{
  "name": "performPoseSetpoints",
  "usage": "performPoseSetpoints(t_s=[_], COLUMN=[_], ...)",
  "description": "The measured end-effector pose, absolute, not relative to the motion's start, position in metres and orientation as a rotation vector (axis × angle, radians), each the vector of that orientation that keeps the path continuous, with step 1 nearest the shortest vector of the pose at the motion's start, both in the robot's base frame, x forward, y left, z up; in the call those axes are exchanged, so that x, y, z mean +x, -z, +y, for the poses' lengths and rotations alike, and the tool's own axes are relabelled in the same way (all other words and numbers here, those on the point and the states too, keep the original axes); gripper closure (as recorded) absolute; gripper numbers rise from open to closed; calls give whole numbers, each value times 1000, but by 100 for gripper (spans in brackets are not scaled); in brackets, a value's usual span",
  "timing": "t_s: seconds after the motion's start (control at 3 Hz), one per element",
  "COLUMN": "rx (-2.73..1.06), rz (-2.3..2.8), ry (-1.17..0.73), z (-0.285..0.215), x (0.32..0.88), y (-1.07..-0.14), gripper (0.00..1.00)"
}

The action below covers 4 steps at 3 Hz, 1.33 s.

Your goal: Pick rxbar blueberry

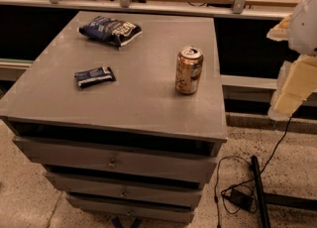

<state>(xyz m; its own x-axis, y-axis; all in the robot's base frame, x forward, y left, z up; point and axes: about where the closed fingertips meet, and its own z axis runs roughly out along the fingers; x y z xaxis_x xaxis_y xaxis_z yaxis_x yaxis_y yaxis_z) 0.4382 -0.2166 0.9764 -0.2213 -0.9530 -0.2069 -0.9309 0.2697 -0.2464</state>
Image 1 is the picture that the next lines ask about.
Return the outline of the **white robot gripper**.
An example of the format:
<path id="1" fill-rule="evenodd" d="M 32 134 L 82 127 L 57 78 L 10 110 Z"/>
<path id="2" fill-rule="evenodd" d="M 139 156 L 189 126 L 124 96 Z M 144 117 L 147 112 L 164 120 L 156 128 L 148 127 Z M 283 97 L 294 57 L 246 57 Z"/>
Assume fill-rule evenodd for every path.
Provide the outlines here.
<path id="1" fill-rule="evenodd" d="M 286 120 L 317 89 L 317 0 L 302 0 L 266 36 L 276 42 L 288 40 L 289 47 L 302 54 L 283 63 L 267 112 L 272 120 Z"/>

